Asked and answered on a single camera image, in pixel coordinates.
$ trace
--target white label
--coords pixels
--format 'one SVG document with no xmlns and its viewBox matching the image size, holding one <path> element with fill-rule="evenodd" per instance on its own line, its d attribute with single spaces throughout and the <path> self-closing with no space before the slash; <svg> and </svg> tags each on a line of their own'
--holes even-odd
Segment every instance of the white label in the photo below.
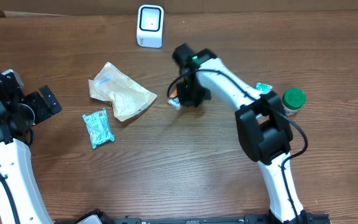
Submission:
<svg viewBox="0 0 358 224">
<path fill-rule="evenodd" d="M 105 82 L 113 81 L 116 78 L 114 78 L 110 73 L 105 73 L 104 75 L 100 76 L 98 80 L 95 81 L 95 86 L 100 86 Z"/>
<path fill-rule="evenodd" d="M 294 115 L 299 109 L 297 110 L 291 110 L 290 108 L 287 108 L 286 106 L 284 106 L 284 112 L 285 112 L 285 115 L 287 116 L 291 116 L 291 115 Z"/>
</svg>

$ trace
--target snack wrapper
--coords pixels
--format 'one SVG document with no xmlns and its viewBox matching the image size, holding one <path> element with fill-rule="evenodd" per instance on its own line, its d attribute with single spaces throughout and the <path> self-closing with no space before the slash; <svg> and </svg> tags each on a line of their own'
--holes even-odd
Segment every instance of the snack wrapper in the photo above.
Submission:
<svg viewBox="0 0 358 224">
<path fill-rule="evenodd" d="M 97 145 L 103 144 L 110 140 L 114 142 L 114 135 L 111 132 L 109 118 L 106 109 L 97 111 L 91 115 L 83 115 L 89 137 L 91 138 L 92 148 L 96 149 Z"/>
<path fill-rule="evenodd" d="M 110 62 L 88 84 L 90 97 L 110 102 L 114 117 L 119 121 L 125 121 L 146 110 L 157 97 Z"/>
<path fill-rule="evenodd" d="M 267 94 L 267 93 L 269 93 L 270 91 L 273 90 L 273 86 L 257 82 L 256 86 L 255 86 L 255 89 L 261 91 L 262 94 Z"/>
</svg>

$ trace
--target small white box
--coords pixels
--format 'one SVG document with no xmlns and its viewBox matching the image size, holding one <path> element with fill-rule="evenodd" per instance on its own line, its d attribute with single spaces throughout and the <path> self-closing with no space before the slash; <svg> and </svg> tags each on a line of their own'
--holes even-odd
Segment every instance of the small white box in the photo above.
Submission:
<svg viewBox="0 0 358 224">
<path fill-rule="evenodd" d="M 162 47 L 164 10 L 160 6 L 145 4 L 137 14 L 137 43 L 142 47 Z"/>
</svg>

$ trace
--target wood grain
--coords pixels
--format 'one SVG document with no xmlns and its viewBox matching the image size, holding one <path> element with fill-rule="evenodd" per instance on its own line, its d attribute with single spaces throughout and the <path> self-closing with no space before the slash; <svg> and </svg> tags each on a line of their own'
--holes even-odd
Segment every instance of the wood grain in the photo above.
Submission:
<svg viewBox="0 0 358 224">
<path fill-rule="evenodd" d="M 180 218 L 265 213 L 269 197 L 243 153 L 233 112 L 213 96 L 176 111 L 165 92 L 173 49 L 210 48 L 250 85 L 308 97 L 293 117 L 310 140 L 292 161 L 298 196 L 333 223 L 358 223 L 358 11 L 167 15 L 161 49 L 136 44 L 136 16 L 0 19 L 0 68 L 30 93 L 48 84 L 63 111 L 34 128 L 35 178 L 53 219 L 94 208 L 111 217 Z M 106 62 L 158 94 L 132 123 L 89 98 Z M 81 116 L 108 109 L 115 143 L 92 150 Z M 293 151 L 303 143 L 299 134 Z"/>
</svg>

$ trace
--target green bottle cap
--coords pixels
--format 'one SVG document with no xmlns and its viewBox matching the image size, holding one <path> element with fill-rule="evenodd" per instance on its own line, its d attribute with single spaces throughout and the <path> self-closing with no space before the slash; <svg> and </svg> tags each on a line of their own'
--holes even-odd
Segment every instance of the green bottle cap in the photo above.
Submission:
<svg viewBox="0 0 358 224">
<path fill-rule="evenodd" d="M 298 88 L 291 88 L 283 95 L 283 104 L 291 110 L 297 110 L 306 103 L 305 93 Z"/>
</svg>

